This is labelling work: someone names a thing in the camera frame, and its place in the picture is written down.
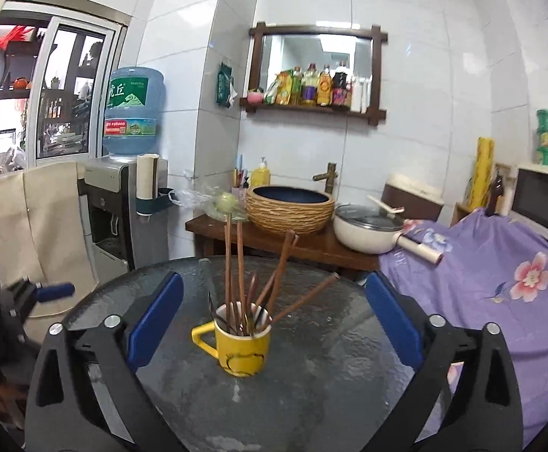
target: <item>soap dispenser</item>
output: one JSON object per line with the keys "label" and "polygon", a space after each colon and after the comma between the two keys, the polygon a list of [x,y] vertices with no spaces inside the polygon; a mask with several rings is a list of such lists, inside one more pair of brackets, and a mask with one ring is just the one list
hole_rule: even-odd
{"label": "soap dispenser", "polygon": [[259,187],[261,185],[270,185],[270,169],[264,156],[261,157],[259,168],[256,168],[251,173],[251,187]]}

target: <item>silver screw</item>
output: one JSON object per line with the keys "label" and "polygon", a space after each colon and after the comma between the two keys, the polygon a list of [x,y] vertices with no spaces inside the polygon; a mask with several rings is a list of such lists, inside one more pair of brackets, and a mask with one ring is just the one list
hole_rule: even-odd
{"label": "silver screw", "polygon": [[435,327],[435,328],[441,328],[446,324],[446,320],[442,315],[432,315],[429,317],[429,322]]}
{"label": "silver screw", "polygon": [[62,324],[60,323],[54,323],[48,330],[50,334],[59,334],[61,331],[62,331]]}
{"label": "silver screw", "polygon": [[487,323],[487,331],[491,334],[500,334],[500,327],[496,323]]}
{"label": "silver screw", "polygon": [[104,326],[107,328],[115,328],[121,322],[121,318],[117,315],[107,316],[104,320]]}

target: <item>glass tabletop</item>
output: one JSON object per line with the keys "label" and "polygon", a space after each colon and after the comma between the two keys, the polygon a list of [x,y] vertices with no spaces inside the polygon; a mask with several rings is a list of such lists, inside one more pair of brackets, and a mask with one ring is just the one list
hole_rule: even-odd
{"label": "glass tabletop", "polygon": [[[212,257],[211,262],[218,305],[224,300],[224,257]],[[247,279],[254,270],[259,275],[258,291],[276,263],[245,258]],[[64,324],[69,329],[87,328],[108,315],[122,315],[134,299],[152,293],[169,270],[182,276],[184,299],[152,361],[137,377],[192,452],[359,451],[413,375],[399,362],[360,286],[347,279],[335,282],[273,328],[266,366],[253,377],[230,376],[191,340],[192,328],[210,320],[196,258],[123,275],[81,301]],[[275,313],[328,275],[288,263]],[[112,432],[130,440],[101,383],[100,370],[91,365],[89,373]],[[421,438],[436,431],[445,408],[440,403]]]}

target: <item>mug handle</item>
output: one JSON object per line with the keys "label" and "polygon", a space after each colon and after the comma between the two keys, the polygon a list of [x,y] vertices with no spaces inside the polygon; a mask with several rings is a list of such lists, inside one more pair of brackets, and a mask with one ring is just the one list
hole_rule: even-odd
{"label": "mug handle", "polygon": [[218,359],[219,355],[217,354],[217,350],[213,347],[210,347],[207,345],[204,341],[200,339],[200,336],[203,333],[209,333],[210,331],[215,331],[215,322],[210,321],[209,323],[205,323],[204,325],[197,326],[196,328],[192,329],[192,341],[195,345],[197,345],[201,350],[204,350],[209,355],[211,355],[214,359]]}

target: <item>green label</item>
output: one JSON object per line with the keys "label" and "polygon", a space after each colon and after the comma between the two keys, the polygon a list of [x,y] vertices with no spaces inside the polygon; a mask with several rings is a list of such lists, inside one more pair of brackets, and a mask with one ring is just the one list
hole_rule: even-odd
{"label": "green label", "polygon": [[104,121],[105,136],[154,136],[155,119],[108,119]]}
{"label": "green label", "polygon": [[148,78],[115,78],[110,81],[106,108],[146,105]]}

